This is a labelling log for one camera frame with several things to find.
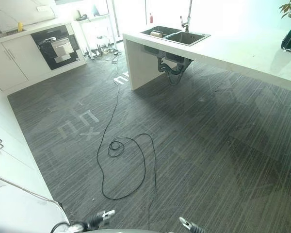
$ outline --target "built-in oven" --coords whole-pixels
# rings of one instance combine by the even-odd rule
[[[65,25],[31,34],[51,70],[79,60],[78,43]]]

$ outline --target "cabinet door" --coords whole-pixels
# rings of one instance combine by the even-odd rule
[[[7,90],[25,81],[27,81],[25,75],[15,64],[8,51],[0,44],[0,89]]]
[[[0,127],[0,139],[2,140],[2,144],[4,146],[0,152],[4,151],[28,167],[33,167],[32,159],[25,146],[13,138],[2,127]]]
[[[4,150],[0,150],[0,177],[40,195],[45,193],[37,172]]]
[[[49,66],[31,35],[9,40],[2,44],[29,80],[50,72]]]
[[[23,133],[15,118],[8,98],[2,91],[0,91],[0,126],[20,142],[24,141]]]

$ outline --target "yellow bottle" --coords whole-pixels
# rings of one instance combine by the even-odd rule
[[[21,32],[23,30],[23,24],[21,22],[18,22],[18,32]]]

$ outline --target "power cord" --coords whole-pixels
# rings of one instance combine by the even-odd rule
[[[114,58],[112,60],[107,60],[107,59],[104,59],[104,58],[98,58],[98,60],[103,60],[103,61],[107,61],[107,62],[111,62],[111,64],[113,65],[116,65],[116,74],[118,73],[117,72],[117,68],[118,68],[118,57],[122,55],[122,52],[119,52],[119,51],[116,51],[114,52]]]
[[[113,119],[113,116],[114,116],[116,107],[118,105],[118,96],[119,96],[119,92],[120,92],[120,87],[119,87],[119,85],[115,81],[113,81],[113,82],[117,85],[116,104],[115,104],[115,107],[113,109],[111,118],[110,118],[110,120],[109,120],[109,122],[108,122],[108,124],[107,124],[107,126],[106,126],[106,128],[104,130],[104,132],[103,132],[102,139],[101,139],[101,142],[100,142],[100,145],[98,147],[97,154],[96,154],[96,161],[97,161],[98,166],[99,166],[99,168],[101,170],[101,173],[102,173],[101,192],[102,192],[102,195],[105,198],[107,198],[107,199],[110,199],[110,200],[120,200],[120,199],[124,199],[124,198],[130,196],[131,194],[133,194],[134,192],[136,192],[141,187],[141,185],[143,184],[143,182],[145,180],[145,177],[146,177],[146,162],[145,162],[144,152],[142,151],[140,145],[136,142],[135,139],[137,139],[138,137],[143,136],[143,135],[148,136],[151,139],[151,144],[152,144],[153,152],[154,152],[154,193],[153,193],[153,198],[152,198],[152,200],[151,200],[151,202],[149,204],[149,207],[148,207],[148,230],[150,230],[150,208],[151,208],[152,203],[153,203],[153,201],[155,199],[155,196],[156,196],[156,151],[155,151],[155,147],[154,147],[153,138],[151,137],[151,135],[149,135],[147,133],[141,133],[141,134],[136,135],[133,138],[125,137],[125,136],[119,136],[119,137],[114,138],[111,141],[111,143],[109,144],[109,148],[108,148],[108,155],[110,157],[119,157],[119,156],[121,156],[124,153],[124,151],[125,151],[125,145],[128,144],[128,143],[130,143],[130,142],[133,142],[138,147],[138,149],[139,149],[139,151],[140,151],[140,153],[141,153],[141,155],[143,157],[144,173],[143,173],[143,178],[140,181],[139,185],[135,189],[133,189],[132,191],[130,191],[128,194],[126,194],[126,195],[124,195],[122,197],[114,198],[114,197],[107,196],[105,194],[104,190],[103,190],[103,184],[104,184],[105,177],[104,177],[103,169],[102,169],[102,167],[101,167],[101,165],[99,163],[99,160],[98,160],[98,155],[99,155],[99,151],[101,149],[101,145],[102,145],[103,139],[105,137],[106,131],[107,131],[107,129],[108,129],[108,127],[109,127],[112,119]],[[110,154],[110,151],[117,151],[118,153],[116,155],[111,155]]]

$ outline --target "sink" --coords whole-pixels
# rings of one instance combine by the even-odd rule
[[[187,46],[192,46],[193,44],[196,44],[197,42],[209,36],[209,34],[179,32],[168,36],[166,40],[170,40]]]
[[[150,35],[151,32],[161,33],[162,38]],[[158,39],[173,41],[175,43],[186,45],[186,46],[192,46],[196,44],[197,42],[210,36],[209,34],[203,34],[203,33],[186,33],[180,29],[167,28],[164,26],[156,26],[154,28],[148,29],[141,33],[149,35],[151,37],[158,38]]]
[[[8,32],[5,32],[5,33],[0,33],[0,38],[6,37],[6,36],[9,36],[9,35],[14,35],[14,34],[17,34],[17,33],[21,33],[21,32],[19,32],[17,29],[15,29],[15,30],[11,30],[11,31],[8,31]]]
[[[163,38],[166,38],[172,34],[180,32],[180,31],[181,31],[180,29],[167,28],[167,27],[163,27],[163,26],[156,26],[154,28],[151,28],[151,29],[146,30],[146,31],[141,32],[141,33],[147,34],[147,35],[150,35],[151,32],[162,33]]]

